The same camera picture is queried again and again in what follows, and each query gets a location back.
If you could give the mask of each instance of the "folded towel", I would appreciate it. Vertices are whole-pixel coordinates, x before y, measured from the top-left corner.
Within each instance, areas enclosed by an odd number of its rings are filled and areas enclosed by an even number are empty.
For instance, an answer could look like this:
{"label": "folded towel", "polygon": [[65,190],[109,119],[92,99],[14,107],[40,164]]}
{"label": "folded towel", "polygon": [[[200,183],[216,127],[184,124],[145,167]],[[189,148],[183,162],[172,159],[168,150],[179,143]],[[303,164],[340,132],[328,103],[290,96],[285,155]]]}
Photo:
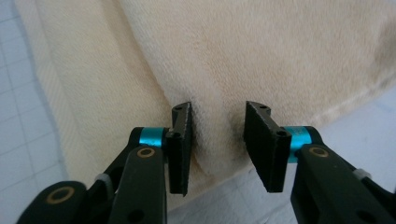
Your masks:
{"label": "folded towel", "polygon": [[396,5],[381,0],[16,0],[71,179],[86,183],[136,126],[192,102],[189,194],[251,166],[245,101],[321,126],[396,80]]}

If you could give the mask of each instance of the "metallic blue strip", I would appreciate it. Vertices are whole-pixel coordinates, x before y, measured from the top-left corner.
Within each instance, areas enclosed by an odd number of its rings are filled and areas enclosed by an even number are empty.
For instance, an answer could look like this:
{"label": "metallic blue strip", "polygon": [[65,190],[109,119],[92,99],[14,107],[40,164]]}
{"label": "metallic blue strip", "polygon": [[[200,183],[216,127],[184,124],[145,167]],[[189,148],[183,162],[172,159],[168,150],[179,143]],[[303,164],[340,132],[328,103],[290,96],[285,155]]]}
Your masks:
{"label": "metallic blue strip", "polygon": [[312,143],[311,135],[303,126],[289,126],[283,128],[291,133],[289,162],[297,162],[297,158],[294,156],[294,153],[301,149],[303,145]]}
{"label": "metallic blue strip", "polygon": [[161,147],[163,145],[163,128],[143,128],[139,144]]}

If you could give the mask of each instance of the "blue tape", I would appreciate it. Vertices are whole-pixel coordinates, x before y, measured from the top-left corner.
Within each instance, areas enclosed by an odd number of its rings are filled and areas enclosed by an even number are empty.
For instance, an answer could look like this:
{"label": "blue tape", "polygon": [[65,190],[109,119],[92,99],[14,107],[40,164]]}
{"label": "blue tape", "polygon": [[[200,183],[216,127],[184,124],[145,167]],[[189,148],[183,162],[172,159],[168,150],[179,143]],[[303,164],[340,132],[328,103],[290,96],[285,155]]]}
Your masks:
{"label": "blue tape", "polygon": [[312,143],[311,135],[304,126],[289,126],[283,128],[291,133],[289,162],[295,163],[297,162],[297,157],[294,156],[295,152],[300,150],[303,145]]}
{"label": "blue tape", "polygon": [[139,144],[161,147],[163,145],[163,128],[143,128]]}

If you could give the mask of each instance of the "brass ring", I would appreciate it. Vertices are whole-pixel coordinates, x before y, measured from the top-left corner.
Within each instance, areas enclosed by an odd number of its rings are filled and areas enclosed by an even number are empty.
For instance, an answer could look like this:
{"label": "brass ring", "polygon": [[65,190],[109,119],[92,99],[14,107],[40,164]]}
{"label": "brass ring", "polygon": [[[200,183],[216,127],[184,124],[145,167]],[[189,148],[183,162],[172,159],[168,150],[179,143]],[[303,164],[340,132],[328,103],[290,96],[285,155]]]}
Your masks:
{"label": "brass ring", "polygon": [[328,157],[329,152],[320,147],[311,147],[309,148],[309,152],[314,154],[317,157]]}
{"label": "brass ring", "polygon": [[137,151],[137,156],[140,158],[148,158],[154,155],[155,151],[152,148],[144,147]]}
{"label": "brass ring", "polygon": [[[65,193],[64,196],[62,196],[61,198],[54,197],[57,193],[60,193],[62,191],[64,191]],[[66,187],[58,188],[53,192],[51,192],[50,195],[47,197],[47,203],[49,204],[63,203],[67,201],[69,198],[71,198],[74,193],[75,193],[75,189],[73,189],[72,187],[66,186]]]}

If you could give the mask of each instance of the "white surface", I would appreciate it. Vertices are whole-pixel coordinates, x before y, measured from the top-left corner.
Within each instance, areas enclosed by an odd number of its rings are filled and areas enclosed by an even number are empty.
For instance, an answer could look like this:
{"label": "white surface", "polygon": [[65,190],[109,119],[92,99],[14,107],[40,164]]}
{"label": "white surface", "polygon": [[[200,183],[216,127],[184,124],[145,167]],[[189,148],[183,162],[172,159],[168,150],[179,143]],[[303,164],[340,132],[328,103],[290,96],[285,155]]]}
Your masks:
{"label": "white surface", "polygon": [[[66,179],[58,135],[35,84],[19,22],[12,1],[0,0],[0,30],[10,31],[0,32],[0,223],[5,224],[14,223],[40,190]],[[320,129],[329,147],[388,190],[396,186],[395,99],[393,88]],[[288,168],[285,193],[268,194],[251,170],[170,212],[168,223],[295,223],[289,203],[294,172],[295,164]]]}

